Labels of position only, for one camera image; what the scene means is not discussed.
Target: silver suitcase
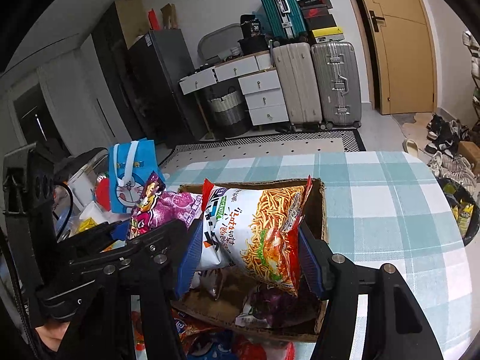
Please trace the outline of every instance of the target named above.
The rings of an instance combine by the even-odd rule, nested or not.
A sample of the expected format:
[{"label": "silver suitcase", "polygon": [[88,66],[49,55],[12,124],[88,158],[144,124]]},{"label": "silver suitcase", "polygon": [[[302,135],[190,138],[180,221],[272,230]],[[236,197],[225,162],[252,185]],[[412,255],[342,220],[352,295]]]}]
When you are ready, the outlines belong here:
[{"label": "silver suitcase", "polygon": [[273,60],[285,98],[290,122],[321,123],[322,106],[308,43],[287,44],[273,49]]},{"label": "silver suitcase", "polygon": [[360,127],[362,101],[353,46],[348,42],[325,42],[312,46],[311,54],[326,127]]}]

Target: checkered tablecloth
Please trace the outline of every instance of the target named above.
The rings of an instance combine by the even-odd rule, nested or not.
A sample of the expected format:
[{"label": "checkered tablecloth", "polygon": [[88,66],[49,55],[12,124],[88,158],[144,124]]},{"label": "checkered tablecloth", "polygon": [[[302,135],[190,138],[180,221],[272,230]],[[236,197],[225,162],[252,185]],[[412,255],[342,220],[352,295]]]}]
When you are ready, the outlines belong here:
[{"label": "checkered tablecloth", "polygon": [[[192,163],[168,187],[212,182],[320,178],[330,248],[356,264],[393,263],[423,308],[445,359],[470,343],[470,270],[450,207],[431,171],[403,152],[332,152]],[[362,357],[367,298],[358,302],[351,359]],[[313,344],[297,346],[308,359]]]}]

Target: black and white geometric pattern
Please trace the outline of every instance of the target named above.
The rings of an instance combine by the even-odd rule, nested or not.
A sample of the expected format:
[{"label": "black and white geometric pattern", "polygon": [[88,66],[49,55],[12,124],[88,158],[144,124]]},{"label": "black and white geometric pattern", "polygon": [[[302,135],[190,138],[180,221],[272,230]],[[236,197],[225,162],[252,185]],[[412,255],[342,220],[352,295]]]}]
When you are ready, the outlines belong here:
[{"label": "black and white geometric pattern", "polygon": [[226,139],[213,142],[192,143],[188,145],[177,145],[175,150],[162,162],[165,165],[175,154],[181,152],[191,152],[192,150],[213,149],[215,147],[227,147],[236,145],[246,145],[249,143],[280,142],[285,140],[305,140],[305,139],[342,139],[345,152],[364,152],[360,133],[356,128],[337,128],[334,130],[324,130],[319,132],[294,132],[290,134],[271,134],[257,135],[253,137]]}]

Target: wooden door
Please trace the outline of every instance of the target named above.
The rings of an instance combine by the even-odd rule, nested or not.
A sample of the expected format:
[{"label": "wooden door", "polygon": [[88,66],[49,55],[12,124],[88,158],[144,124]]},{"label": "wooden door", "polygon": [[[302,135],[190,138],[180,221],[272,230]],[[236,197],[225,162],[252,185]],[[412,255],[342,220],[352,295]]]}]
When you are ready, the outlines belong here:
[{"label": "wooden door", "polygon": [[434,58],[421,1],[363,2],[378,60],[380,112],[385,115],[433,111]]}]

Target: black trash bag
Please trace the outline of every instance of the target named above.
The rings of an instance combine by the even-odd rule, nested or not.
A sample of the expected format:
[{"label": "black trash bag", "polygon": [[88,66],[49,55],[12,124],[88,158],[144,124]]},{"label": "black trash bag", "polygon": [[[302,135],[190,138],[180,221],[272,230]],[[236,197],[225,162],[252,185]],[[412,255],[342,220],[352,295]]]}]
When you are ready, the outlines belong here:
[{"label": "black trash bag", "polygon": [[473,204],[472,218],[470,220],[469,228],[466,231],[465,237],[463,238],[463,244],[464,246],[467,246],[477,235],[480,226],[480,209],[477,205],[477,202],[475,202],[472,195],[470,195],[470,193],[462,185],[457,183],[457,181],[452,180],[451,178],[437,178],[437,181],[441,189],[443,189],[444,186],[448,183],[452,183],[457,190],[453,194],[454,198],[458,202],[460,202],[460,200],[463,200],[464,202]]}]

